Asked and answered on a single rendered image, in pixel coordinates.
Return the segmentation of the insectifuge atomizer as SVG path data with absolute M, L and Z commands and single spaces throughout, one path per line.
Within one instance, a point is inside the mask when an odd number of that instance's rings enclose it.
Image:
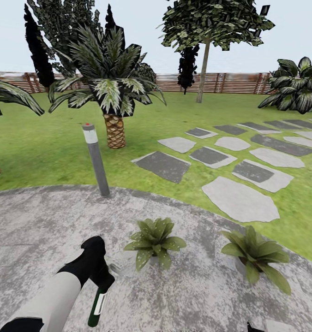
M 98 288 L 97 289 L 97 293 L 96 293 L 96 297 L 93 303 L 93 307 L 91 310 L 91 314 L 89 316 L 88 319 L 88 325 L 90 327 L 96 327 L 99 321 L 99 317 L 101 315 L 101 311 L 102 311 L 102 307 L 105 301 L 105 297 L 106 297 L 106 293 Z

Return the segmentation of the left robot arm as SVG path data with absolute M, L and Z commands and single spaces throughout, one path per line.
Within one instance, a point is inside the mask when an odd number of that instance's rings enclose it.
M 125 274 L 124 265 L 114 258 L 104 261 L 105 246 L 100 237 L 91 237 L 72 252 L 65 266 L 23 307 L 17 310 L 0 332 L 62 332 L 72 307 L 88 278 L 105 293 L 115 281 L 110 274 Z

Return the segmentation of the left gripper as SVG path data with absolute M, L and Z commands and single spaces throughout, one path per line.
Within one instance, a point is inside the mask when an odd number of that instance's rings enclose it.
M 108 272 L 107 264 L 105 263 L 104 267 L 96 272 L 92 273 L 89 276 L 90 280 L 92 280 L 100 289 L 102 289 L 105 293 L 108 291 L 109 287 L 115 281 L 115 277 Z

